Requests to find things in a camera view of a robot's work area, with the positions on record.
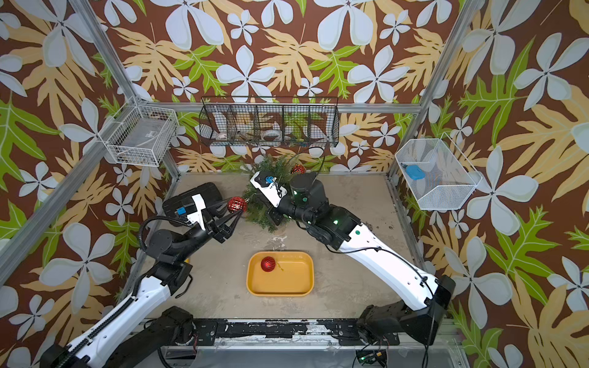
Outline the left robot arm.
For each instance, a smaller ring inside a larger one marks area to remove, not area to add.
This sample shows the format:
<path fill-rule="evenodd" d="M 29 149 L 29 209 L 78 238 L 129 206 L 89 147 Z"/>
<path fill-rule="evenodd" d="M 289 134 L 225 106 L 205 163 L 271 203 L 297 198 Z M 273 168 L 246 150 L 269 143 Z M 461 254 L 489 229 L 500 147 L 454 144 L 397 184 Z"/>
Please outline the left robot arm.
<path fill-rule="evenodd" d="M 151 236 L 149 244 L 141 239 L 142 250 L 156 260 L 154 266 L 138 278 L 130 295 L 89 331 L 66 347 L 54 345 L 48 348 L 41 357 L 40 366 L 104 367 L 147 314 L 169 299 L 190 277 L 191 266 L 186 259 L 210 239 L 224 242 L 232 236 L 247 202 L 233 197 L 222 201 L 219 206 L 227 209 L 229 214 L 218 219 L 212 216 L 208 222 L 205 214 L 210 209 L 205 207 L 197 210 L 200 220 L 193 224 L 169 216 L 153 216 L 142 223 L 141 232 L 147 224 L 156 220 L 186 226 L 189 230 L 182 235 L 168 230 L 157 231 Z"/>

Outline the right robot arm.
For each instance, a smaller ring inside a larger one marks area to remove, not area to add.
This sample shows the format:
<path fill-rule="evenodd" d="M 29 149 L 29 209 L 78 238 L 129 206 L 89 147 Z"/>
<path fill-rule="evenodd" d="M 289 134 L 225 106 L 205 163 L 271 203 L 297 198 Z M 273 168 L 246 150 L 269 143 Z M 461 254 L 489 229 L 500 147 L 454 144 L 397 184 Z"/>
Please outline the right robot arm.
<path fill-rule="evenodd" d="M 288 187 L 267 171 L 255 173 L 250 182 L 274 225 L 284 219 L 295 220 L 328 251 L 352 257 L 401 298 L 382 307 L 365 308 L 356 321 L 363 342 L 376 343 L 405 333 L 426 347 L 434 343 L 456 288 L 451 278 L 438 278 L 413 265 L 355 214 L 331 204 L 317 173 L 296 174 Z"/>

